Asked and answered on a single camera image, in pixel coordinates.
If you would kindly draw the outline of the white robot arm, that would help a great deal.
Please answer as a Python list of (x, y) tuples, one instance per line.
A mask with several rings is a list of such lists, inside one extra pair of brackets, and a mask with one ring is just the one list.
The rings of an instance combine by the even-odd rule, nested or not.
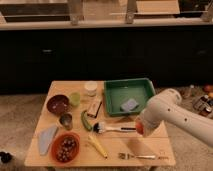
[(182, 108), (181, 101), (180, 93), (172, 88), (151, 97), (136, 117), (136, 131), (147, 137), (166, 121), (213, 148), (213, 120)]

